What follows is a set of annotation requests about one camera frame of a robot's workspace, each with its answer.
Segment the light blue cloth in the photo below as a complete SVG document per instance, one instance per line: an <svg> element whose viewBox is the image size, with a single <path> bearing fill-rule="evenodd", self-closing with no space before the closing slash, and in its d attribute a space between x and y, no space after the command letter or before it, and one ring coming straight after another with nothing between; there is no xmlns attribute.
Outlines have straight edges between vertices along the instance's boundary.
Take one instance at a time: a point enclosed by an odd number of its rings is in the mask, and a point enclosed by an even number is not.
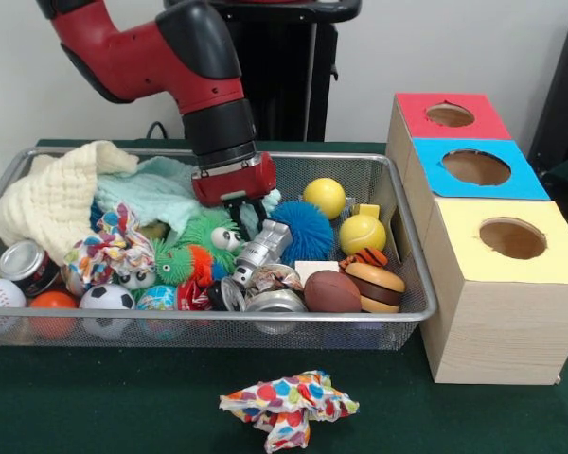
<svg viewBox="0 0 568 454"><path fill-rule="evenodd" d="M169 238L183 234L191 218L206 209L196 199L191 186L194 166L157 156L139 164L133 175L99 175L95 200L104 211L113 211L121 202L131 208L141 226L160 220L170 226ZM263 199L271 213L281 199L277 189ZM257 214L252 206L242 206L240 217L251 237L257 234Z"/></svg>

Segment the black cable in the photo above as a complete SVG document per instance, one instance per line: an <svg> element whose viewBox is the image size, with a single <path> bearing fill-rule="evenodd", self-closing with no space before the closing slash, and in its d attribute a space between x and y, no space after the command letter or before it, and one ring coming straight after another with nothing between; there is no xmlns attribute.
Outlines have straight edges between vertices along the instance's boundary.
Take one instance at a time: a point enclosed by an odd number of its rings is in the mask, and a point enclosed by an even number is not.
<svg viewBox="0 0 568 454"><path fill-rule="evenodd" d="M154 121L153 123L151 123L150 129L148 130L148 133L145 135L145 138L151 139L151 135L153 134L153 130L155 130L156 128L158 128L160 130L160 132L162 132L162 138L164 138L164 139L169 138L169 134L167 133L166 128L159 121Z"/></svg>

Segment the yellow box top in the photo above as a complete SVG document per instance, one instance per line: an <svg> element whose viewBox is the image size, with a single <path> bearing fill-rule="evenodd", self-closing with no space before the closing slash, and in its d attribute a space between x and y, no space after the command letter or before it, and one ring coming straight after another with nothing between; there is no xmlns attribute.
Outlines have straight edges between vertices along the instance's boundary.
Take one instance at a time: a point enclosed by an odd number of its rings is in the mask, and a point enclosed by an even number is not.
<svg viewBox="0 0 568 454"><path fill-rule="evenodd" d="M568 223L554 202L435 202L465 279L568 284Z"/></svg>

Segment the shape sorter box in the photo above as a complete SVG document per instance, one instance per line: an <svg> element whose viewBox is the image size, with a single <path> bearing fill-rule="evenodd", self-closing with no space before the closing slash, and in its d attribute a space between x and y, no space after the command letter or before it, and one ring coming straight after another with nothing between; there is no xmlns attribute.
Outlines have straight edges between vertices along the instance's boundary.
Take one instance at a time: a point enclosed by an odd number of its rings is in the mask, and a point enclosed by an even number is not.
<svg viewBox="0 0 568 454"><path fill-rule="evenodd" d="M404 190L424 244L441 197L549 201L539 179L511 140L414 139Z"/></svg>
<svg viewBox="0 0 568 454"><path fill-rule="evenodd" d="M509 140L501 117L484 95L398 93L394 99L387 156L404 180L412 139Z"/></svg>
<svg viewBox="0 0 568 454"><path fill-rule="evenodd" d="M424 245L435 382L554 384L568 358L568 224L554 202L435 198Z"/></svg>

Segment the yellow ball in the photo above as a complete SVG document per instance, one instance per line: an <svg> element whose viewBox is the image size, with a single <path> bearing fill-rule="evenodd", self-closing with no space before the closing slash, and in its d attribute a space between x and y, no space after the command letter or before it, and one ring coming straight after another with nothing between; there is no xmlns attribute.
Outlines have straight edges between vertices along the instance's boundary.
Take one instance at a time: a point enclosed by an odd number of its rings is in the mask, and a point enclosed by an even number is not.
<svg viewBox="0 0 568 454"><path fill-rule="evenodd" d="M387 235L378 219L368 215L356 215L346 220L339 231L341 249L346 255L353 255L363 248L385 248Z"/></svg>
<svg viewBox="0 0 568 454"><path fill-rule="evenodd" d="M345 208L345 190L331 178L318 178L307 185L303 200L316 205L328 219L335 219Z"/></svg>

